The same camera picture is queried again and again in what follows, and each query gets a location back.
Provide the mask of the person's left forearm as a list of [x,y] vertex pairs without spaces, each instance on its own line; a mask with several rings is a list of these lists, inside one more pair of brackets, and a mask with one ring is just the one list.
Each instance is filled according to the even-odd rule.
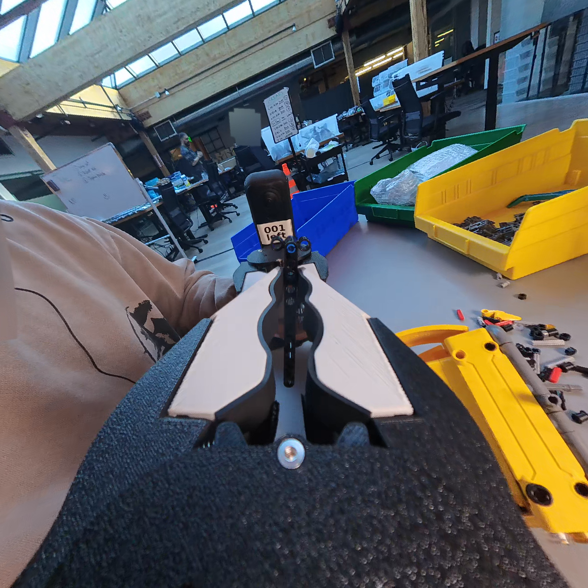
[[197,270],[192,261],[182,265],[183,278],[179,286],[173,326],[185,335],[202,319],[211,318],[217,311],[237,297],[233,280],[215,275],[209,270]]

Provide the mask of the blue plastic parts bin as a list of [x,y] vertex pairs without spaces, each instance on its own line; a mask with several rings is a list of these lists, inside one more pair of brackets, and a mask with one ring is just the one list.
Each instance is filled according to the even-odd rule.
[[269,246],[272,238],[285,239],[293,233],[297,238],[308,238],[312,251],[326,256],[358,221],[354,181],[295,193],[291,203],[292,221],[252,221],[231,237],[239,262],[245,262],[262,246]]

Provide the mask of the pile of small block pieces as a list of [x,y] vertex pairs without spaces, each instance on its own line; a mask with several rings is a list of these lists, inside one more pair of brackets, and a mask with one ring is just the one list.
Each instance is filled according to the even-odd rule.
[[576,424],[587,424],[587,409],[572,410],[567,407],[566,394],[580,393],[582,387],[566,383],[569,373],[587,377],[587,368],[577,363],[577,349],[569,343],[570,334],[561,332],[555,325],[528,322],[504,311],[482,309],[476,318],[481,327],[495,325],[506,334],[524,334],[529,343],[514,341],[518,354],[543,382],[548,390],[547,400],[566,412]]

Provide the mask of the grey desk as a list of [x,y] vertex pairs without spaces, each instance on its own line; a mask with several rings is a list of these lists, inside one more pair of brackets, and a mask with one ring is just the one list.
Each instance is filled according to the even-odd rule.
[[[327,254],[327,283],[391,330],[457,324],[477,327],[481,309],[549,323],[571,335],[577,362],[587,366],[587,256],[498,287],[496,272],[429,239],[417,229],[364,217]],[[518,293],[526,293],[519,300]]]

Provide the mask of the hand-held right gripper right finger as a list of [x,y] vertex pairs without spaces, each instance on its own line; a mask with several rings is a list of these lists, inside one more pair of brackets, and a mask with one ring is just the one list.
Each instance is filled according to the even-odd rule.
[[370,418],[413,415],[413,406],[368,322],[370,316],[321,279],[305,280],[310,285],[309,304],[322,327],[313,354],[318,383]]

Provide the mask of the wooden background table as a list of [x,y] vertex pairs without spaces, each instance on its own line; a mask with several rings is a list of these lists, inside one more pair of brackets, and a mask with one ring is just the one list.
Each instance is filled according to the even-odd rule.
[[497,92],[500,55],[517,47],[526,39],[538,39],[540,32],[548,26],[549,23],[536,25],[505,40],[475,51],[457,61],[444,65],[426,75],[417,77],[413,80],[415,90],[422,91],[433,88],[433,93],[445,92],[450,88],[464,84],[464,74],[471,67],[487,65],[488,86],[486,89],[486,101],[484,103],[484,130],[493,130],[496,128],[497,121]]

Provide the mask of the white flip chart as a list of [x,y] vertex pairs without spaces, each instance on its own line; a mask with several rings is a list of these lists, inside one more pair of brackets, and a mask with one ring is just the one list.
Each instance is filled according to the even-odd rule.
[[266,110],[274,143],[277,144],[282,141],[287,141],[299,134],[288,87],[285,86],[278,92],[265,98],[263,105]]

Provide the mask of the green angled beam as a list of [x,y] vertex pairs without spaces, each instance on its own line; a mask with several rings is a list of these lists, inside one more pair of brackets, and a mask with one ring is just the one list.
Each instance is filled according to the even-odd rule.
[[512,208],[515,208],[519,205],[522,205],[523,203],[529,203],[529,202],[531,202],[531,204],[534,204],[534,203],[551,201],[555,198],[570,194],[574,191],[575,190],[573,190],[573,189],[565,189],[565,190],[558,190],[558,191],[547,192],[547,193],[522,195],[522,196],[519,196],[518,198],[514,199],[513,201],[511,201],[509,204],[507,204],[506,208],[512,209]]

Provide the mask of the heap of black beams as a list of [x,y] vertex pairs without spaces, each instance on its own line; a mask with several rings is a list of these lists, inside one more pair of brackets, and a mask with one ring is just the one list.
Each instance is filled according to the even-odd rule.
[[461,223],[454,224],[454,226],[505,246],[511,246],[524,217],[525,212],[515,214],[513,220],[504,222],[495,222],[481,217],[467,217]]

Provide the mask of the thin black perforated beam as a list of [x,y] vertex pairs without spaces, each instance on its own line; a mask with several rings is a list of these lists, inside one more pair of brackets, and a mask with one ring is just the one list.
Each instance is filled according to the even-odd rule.
[[296,333],[299,309],[298,281],[298,254],[288,254],[285,252],[283,268],[283,385],[285,387],[293,387],[295,384]]

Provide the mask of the yellow plastic parts bin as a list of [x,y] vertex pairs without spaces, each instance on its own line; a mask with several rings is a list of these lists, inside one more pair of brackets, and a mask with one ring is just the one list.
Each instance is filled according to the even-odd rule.
[[[506,205],[522,195],[573,189],[541,203]],[[525,217],[511,246],[454,226],[467,217]],[[415,227],[509,279],[587,253],[587,119],[552,129],[439,175],[417,190]]]

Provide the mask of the yellow block toy model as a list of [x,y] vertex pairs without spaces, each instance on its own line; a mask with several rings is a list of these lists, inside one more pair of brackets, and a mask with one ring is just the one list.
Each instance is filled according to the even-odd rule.
[[587,544],[587,442],[513,342],[485,328],[434,325],[398,332],[469,411],[531,528]]

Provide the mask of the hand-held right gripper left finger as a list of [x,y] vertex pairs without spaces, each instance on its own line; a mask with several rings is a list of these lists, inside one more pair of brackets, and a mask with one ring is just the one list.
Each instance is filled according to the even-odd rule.
[[217,311],[168,408],[170,417],[267,419],[275,401],[262,321],[275,303],[278,268]]

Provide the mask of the green plastic parts bin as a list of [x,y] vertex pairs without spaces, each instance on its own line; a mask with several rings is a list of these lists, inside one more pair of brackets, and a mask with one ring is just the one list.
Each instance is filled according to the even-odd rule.
[[446,172],[452,171],[486,156],[493,155],[503,149],[517,145],[523,137],[525,128],[526,124],[523,123],[494,130],[484,130],[472,134],[437,139],[430,143],[430,145],[423,145],[416,148],[355,182],[355,204],[357,212],[364,215],[371,222],[397,224],[413,228],[415,226],[415,205],[380,205],[372,198],[370,190],[379,180],[393,178],[420,158],[454,143],[469,145],[478,151],[476,155],[466,158],[465,161],[452,166]]

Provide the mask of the black office chair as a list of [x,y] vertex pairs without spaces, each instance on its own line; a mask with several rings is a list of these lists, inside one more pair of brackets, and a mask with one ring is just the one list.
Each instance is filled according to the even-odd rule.
[[369,99],[362,101],[361,106],[369,123],[369,138],[376,143],[372,148],[377,150],[369,165],[372,166],[384,153],[388,154],[389,161],[392,162],[393,153],[401,150],[398,117],[379,114],[373,109]]
[[399,130],[402,145],[416,149],[429,145],[430,141],[445,138],[447,122],[461,115],[460,110],[447,109],[447,91],[433,92],[428,96],[430,114],[426,115],[409,74],[394,79],[392,83],[401,106]]
[[212,160],[204,160],[203,168],[208,180],[198,187],[198,209],[202,213],[204,223],[199,227],[208,227],[210,231],[215,229],[215,224],[223,220],[232,223],[228,216],[234,214],[240,216],[238,207],[229,201],[229,192],[221,182],[217,164]]
[[208,243],[208,234],[205,233],[198,238],[194,236],[192,233],[194,224],[192,218],[181,208],[172,182],[167,178],[161,179],[158,183],[158,191],[162,197],[160,208],[164,210],[168,220],[168,226],[180,245],[180,249],[174,246],[165,255],[166,259],[175,261],[180,252],[185,252],[185,250],[191,248],[195,248],[199,253],[202,253],[203,249],[199,247],[199,244]]

